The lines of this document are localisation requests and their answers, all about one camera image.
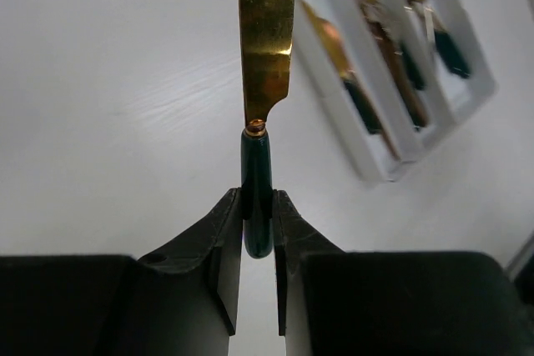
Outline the gold spoon green handle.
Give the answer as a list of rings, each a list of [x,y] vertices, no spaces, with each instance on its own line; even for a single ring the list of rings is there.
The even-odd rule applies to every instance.
[[[449,73],[468,79],[471,76],[469,63],[428,0],[404,1],[405,9],[412,12],[420,22],[431,58],[434,59],[437,53]]]

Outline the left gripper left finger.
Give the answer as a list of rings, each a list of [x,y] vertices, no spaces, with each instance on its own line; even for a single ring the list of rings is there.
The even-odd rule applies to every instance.
[[[1,260],[4,355],[226,355],[235,334],[240,193],[142,258]]]

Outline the copper fork all metal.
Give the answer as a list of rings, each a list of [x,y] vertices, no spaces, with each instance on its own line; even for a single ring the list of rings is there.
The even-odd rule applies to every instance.
[[[430,117],[426,107],[408,77],[401,59],[399,41],[404,41],[397,23],[387,6],[379,0],[357,0],[372,37],[380,50],[391,78],[400,94],[414,129],[428,126]]]

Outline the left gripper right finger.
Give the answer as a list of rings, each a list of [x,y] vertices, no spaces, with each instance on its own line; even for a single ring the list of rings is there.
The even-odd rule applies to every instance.
[[[273,197],[279,333],[289,355],[529,355],[500,264],[471,251],[346,252]]]

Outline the thin copper knife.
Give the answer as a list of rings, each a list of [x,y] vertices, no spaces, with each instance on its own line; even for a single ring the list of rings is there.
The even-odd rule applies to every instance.
[[[395,145],[393,144],[389,134],[383,128],[380,119],[377,116],[371,116],[365,119],[365,126],[370,135],[380,135],[385,146],[388,148],[391,157],[395,160],[400,160],[400,155],[398,154]]]

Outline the gold knife green handle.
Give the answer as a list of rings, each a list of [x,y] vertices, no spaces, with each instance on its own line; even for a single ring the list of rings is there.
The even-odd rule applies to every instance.
[[[267,120],[289,93],[295,0],[239,0],[244,99],[241,205],[244,245],[252,258],[273,248],[272,170]]]

